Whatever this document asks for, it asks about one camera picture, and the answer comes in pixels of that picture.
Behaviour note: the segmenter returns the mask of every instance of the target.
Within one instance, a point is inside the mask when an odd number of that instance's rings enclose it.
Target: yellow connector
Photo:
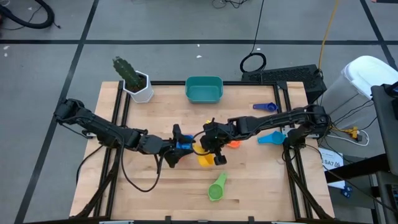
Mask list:
[[[355,126],[352,129],[344,129],[342,131],[349,134],[351,136],[351,138],[358,140],[358,133],[359,133],[358,127]]]

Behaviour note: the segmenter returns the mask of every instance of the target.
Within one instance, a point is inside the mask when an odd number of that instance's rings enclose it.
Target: white container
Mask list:
[[[152,89],[152,85],[150,84],[149,76],[138,71],[136,71],[136,73],[140,76],[146,77],[146,87],[136,93],[133,93],[126,89],[126,81],[123,80],[123,90],[130,94],[132,99],[136,103],[148,103],[149,100],[154,96],[154,90]]]
[[[398,72],[388,64],[371,56],[361,56],[347,64],[342,69],[341,76],[324,92],[322,106],[335,120],[370,100],[372,86],[393,84],[396,81]],[[343,120],[337,127],[350,128],[354,123],[367,124],[374,117],[374,108],[369,106]]]

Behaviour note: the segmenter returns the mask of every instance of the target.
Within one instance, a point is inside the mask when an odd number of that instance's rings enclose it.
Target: cactus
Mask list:
[[[117,73],[126,81],[126,88],[137,92],[145,88],[145,80],[141,78],[133,67],[121,57],[113,59],[113,67]]]

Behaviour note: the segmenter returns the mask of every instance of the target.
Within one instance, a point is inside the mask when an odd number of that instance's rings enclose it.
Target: blue scoop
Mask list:
[[[185,134],[184,136],[188,137],[190,139],[193,139],[193,135],[191,135],[191,134]],[[190,143],[181,144],[181,143],[177,142],[176,148],[177,149],[191,149],[191,144]]]
[[[284,140],[285,140],[285,135],[278,131],[274,131],[272,134],[257,138],[257,142],[259,144],[265,144],[265,143],[282,144]]]
[[[253,109],[274,112],[275,110],[278,109],[278,106],[272,102],[271,103],[256,103],[253,105]]]

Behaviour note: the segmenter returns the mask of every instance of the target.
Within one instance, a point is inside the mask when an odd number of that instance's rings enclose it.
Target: white trash can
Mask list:
[[[322,106],[335,121],[370,100],[372,86],[393,84],[396,81],[398,81],[398,72],[388,64],[371,56],[361,56],[347,64],[342,69],[341,76],[324,92]],[[374,107],[368,106],[341,121],[337,127],[344,129],[356,123],[367,124],[374,117]]]

